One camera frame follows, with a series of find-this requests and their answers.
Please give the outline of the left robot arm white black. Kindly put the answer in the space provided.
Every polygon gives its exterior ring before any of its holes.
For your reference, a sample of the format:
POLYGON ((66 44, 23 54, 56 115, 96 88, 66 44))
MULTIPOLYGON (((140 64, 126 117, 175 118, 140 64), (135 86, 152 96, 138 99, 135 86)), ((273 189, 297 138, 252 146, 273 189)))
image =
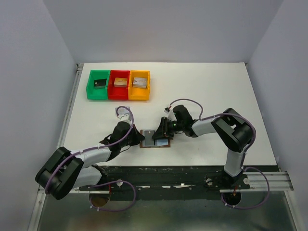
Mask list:
POLYGON ((98 145, 72 152, 59 147, 38 171, 35 181, 55 199, 63 199, 73 188, 91 185, 102 190, 107 179, 94 165, 113 160, 124 147, 140 144, 145 137, 135 125, 118 122, 98 145))

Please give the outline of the brown leather card holder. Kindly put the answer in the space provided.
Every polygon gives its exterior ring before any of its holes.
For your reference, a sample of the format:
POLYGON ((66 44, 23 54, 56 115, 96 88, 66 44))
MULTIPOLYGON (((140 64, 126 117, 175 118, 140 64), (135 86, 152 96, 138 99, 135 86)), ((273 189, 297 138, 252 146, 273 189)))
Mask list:
POLYGON ((171 146, 170 140, 168 139, 155 140, 154 147, 143 147, 142 143, 143 141, 140 143, 140 148, 168 148, 171 146))

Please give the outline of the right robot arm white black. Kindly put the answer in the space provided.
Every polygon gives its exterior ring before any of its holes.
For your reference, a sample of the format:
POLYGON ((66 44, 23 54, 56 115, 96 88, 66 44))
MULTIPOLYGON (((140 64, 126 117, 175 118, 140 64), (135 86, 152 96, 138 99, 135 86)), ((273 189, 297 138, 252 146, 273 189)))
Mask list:
POLYGON ((228 189, 239 183, 245 155, 255 142, 256 129, 234 109, 201 119, 193 119, 187 108, 178 105, 172 110, 175 120, 162 117, 153 140, 172 139, 176 132, 196 138, 205 134, 217 133, 227 146, 227 159, 221 177, 222 185, 228 189))

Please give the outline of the black VIP card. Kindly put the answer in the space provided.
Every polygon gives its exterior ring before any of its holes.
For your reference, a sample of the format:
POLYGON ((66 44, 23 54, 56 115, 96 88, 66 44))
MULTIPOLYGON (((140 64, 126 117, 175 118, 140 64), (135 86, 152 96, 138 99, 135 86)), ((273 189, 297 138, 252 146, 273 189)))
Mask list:
POLYGON ((154 147, 155 146, 155 140, 152 139, 152 136, 154 135, 154 130, 144 130, 143 136, 145 137, 145 140, 143 141, 142 145, 143 147, 154 147))

